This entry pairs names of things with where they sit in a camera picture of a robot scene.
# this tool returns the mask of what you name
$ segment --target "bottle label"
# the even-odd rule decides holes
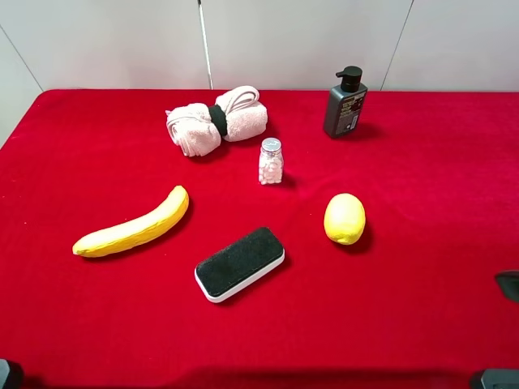
[[[335,135],[345,134],[356,127],[358,115],[360,115],[360,110],[362,109],[362,103],[364,102],[365,96],[366,93],[363,92],[348,97],[341,102],[341,112],[339,113]]]

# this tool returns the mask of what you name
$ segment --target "black object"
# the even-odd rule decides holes
[[[332,138],[347,134],[357,126],[367,93],[366,85],[360,82],[360,67],[347,66],[335,75],[342,77],[341,85],[330,90],[324,118],[324,131]]]
[[[22,386],[24,371],[16,362],[0,359],[0,389],[18,389]]]
[[[281,243],[263,227],[204,260],[195,276],[206,297],[220,302],[266,274],[284,257]]]
[[[211,105],[208,107],[209,115],[211,116],[211,122],[217,128],[220,136],[223,138],[227,136],[227,117],[223,109],[218,105]]]
[[[495,275],[495,280],[507,298],[519,302],[519,271],[502,271]]]
[[[470,380],[472,389],[519,389],[519,370],[486,369]]]
[[[360,87],[360,79],[362,78],[362,69],[357,66],[347,66],[343,71],[335,74],[342,77],[341,89],[344,92],[356,92]]]

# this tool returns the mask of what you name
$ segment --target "black felt pad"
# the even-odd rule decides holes
[[[282,255],[281,243],[263,227],[200,263],[196,275],[209,296],[218,297]]]

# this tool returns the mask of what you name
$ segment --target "black hair tie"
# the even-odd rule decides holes
[[[227,118],[225,112],[220,108],[218,104],[212,105],[209,108],[209,115],[211,115],[211,122],[215,125],[220,136],[223,138],[227,136]]]

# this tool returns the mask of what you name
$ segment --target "pink towel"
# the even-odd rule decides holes
[[[259,97],[253,87],[238,87],[218,96],[211,111],[200,103],[165,111],[169,135],[185,156],[209,154],[220,146],[222,137],[229,142],[252,138],[267,126],[267,109]]]

